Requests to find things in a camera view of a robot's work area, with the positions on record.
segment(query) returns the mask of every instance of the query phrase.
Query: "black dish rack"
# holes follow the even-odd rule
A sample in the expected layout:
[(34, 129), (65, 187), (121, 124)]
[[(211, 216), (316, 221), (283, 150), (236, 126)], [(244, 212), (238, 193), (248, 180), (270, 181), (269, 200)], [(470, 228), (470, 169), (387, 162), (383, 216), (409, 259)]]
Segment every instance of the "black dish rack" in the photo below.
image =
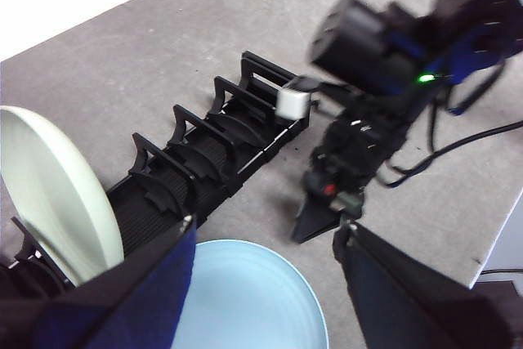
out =
[[(125, 258), (184, 218), (201, 226), (283, 145), (308, 127), (308, 116), (289, 122), (275, 115), (278, 87), (295, 77), (246, 51), (238, 85), (222, 77), (214, 79), (216, 95), (204, 119), (174, 106), (176, 126), (164, 149), (138, 133), (132, 135), (135, 163), (128, 176), (107, 191)], [(16, 217), (13, 221), (25, 235), (24, 246), (7, 272), (19, 297), (53, 296), (72, 289), (36, 239)]]

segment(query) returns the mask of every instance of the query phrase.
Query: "table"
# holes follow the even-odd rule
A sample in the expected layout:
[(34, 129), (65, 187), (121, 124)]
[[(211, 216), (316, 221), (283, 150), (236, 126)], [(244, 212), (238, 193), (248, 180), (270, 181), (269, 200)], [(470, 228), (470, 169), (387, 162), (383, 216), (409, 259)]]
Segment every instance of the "table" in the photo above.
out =
[[(172, 105), (204, 115), (212, 78), (239, 78), (244, 50), (296, 74), (306, 65), (317, 25), (336, 0), (132, 0), (2, 63), (2, 103), (34, 110), (84, 153), (105, 188), (134, 160), (133, 132), (159, 146), (171, 136)], [(393, 0), (365, 0), (383, 8)], [(431, 0), (398, 0), (419, 15)], [(498, 86), (469, 114), (443, 116), (438, 145), (519, 119), (523, 77), (515, 59)], [(423, 115), (394, 160), (409, 165), (426, 153)], [(246, 239), (281, 253), (309, 280), (324, 309), (331, 347), (364, 347), (330, 248), (332, 232), (297, 245), (289, 239), (302, 197), (299, 181), (329, 120), (311, 126), (227, 200), (199, 239)], [(395, 246), (469, 285), (482, 268), (521, 189), (523, 133), (463, 147), (396, 190), (372, 182), (362, 222)], [(20, 237), (2, 192), (3, 252)]]

